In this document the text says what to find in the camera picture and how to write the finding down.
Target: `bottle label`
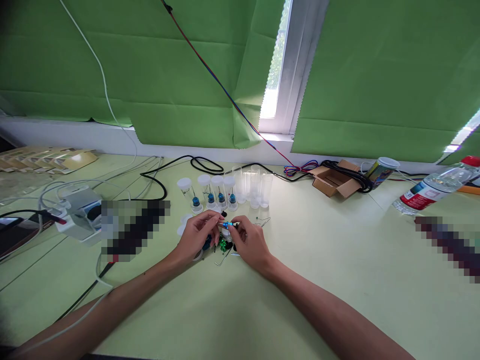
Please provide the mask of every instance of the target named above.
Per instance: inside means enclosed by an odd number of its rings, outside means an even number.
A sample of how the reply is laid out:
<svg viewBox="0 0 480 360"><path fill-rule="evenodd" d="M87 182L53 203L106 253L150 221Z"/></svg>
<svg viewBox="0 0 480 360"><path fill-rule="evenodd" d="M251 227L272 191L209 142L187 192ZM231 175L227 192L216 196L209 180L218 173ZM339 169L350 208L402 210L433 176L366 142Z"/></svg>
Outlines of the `bottle label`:
<svg viewBox="0 0 480 360"><path fill-rule="evenodd" d="M412 187L405 194L400 196L400 200L407 206L415 210L423 210L430 204L436 203L444 198L449 192L440 191L427 185L423 180Z"/></svg>

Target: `green window blind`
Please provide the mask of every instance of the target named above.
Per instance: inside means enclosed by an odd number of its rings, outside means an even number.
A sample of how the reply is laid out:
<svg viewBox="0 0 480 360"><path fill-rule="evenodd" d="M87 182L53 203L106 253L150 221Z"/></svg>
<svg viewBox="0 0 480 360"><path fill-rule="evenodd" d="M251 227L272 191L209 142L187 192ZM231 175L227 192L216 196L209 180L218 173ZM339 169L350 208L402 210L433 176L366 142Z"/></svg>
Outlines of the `green window blind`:
<svg viewBox="0 0 480 360"><path fill-rule="evenodd" d="M102 62L113 111L144 144L247 148L259 142L160 0L65 0ZM170 0L183 31L258 125L281 0ZM59 1L4 5L0 97L28 117L115 125L99 66Z"/></svg>
<svg viewBox="0 0 480 360"><path fill-rule="evenodd" d="M441 162L441 165L451 165L459 163L464 157L468 155L480 157L480 130L470 134L463 142L461 147Z"/></svg>
<svg viewBox="0 0 480 360"><path fill-rule="evenodd" d="M331 0L292 150L438 160L480 108L478 14L477 0Z"/></svg>

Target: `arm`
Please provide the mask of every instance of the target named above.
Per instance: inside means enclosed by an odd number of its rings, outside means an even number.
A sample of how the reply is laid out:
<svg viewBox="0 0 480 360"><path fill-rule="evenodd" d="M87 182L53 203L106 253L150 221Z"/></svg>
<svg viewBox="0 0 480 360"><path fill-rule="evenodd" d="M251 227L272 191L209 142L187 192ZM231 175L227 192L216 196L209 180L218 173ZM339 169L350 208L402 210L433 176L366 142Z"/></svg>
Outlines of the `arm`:
<svg viewBox="0 0 480 360"><path fill-rule="evenodd" d="M29 350L81 318L98 299L82 306L32 337L11 356L16 359L79 359L98 346L126 317L170 280L181 274L205 243L208 234L218 244L217 223L223 216L212 210L188 220L176 248L143 274L108 294L81 322L62 335Z"/></svg>
<svg viewBox="0 0 480 360"><path fill-rule="evenodd" d="M261 227L246 216L230 233L242 259L282 291L342 360L413 359L358 311L308 281L270 254Z"/></svg>

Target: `red bottle cap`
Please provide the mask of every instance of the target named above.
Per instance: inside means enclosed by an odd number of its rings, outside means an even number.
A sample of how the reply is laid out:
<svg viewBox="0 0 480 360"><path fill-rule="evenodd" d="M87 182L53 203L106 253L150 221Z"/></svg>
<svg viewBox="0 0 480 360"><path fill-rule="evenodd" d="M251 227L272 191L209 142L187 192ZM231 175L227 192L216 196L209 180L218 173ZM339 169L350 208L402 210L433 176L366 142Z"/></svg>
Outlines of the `red bottle cap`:
<svg viewBox="0 0 480 360"><path fill-rule="evenodd" d="M478 156L466 156L461 162L475 168L480 167L480 157Z"/></svg>

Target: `window frame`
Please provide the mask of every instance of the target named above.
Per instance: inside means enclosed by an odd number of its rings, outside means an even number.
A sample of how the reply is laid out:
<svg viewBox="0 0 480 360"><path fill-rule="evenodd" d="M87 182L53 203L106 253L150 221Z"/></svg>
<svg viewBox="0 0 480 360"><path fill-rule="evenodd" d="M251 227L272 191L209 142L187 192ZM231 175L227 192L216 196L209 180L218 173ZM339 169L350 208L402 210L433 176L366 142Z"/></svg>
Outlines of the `window frame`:
<svg viewBox="0 0 480 360"><path fill-rule="evenodd" d="M260 118L258 131L295 134L329 0L292 0L274 118Z"/></svg>

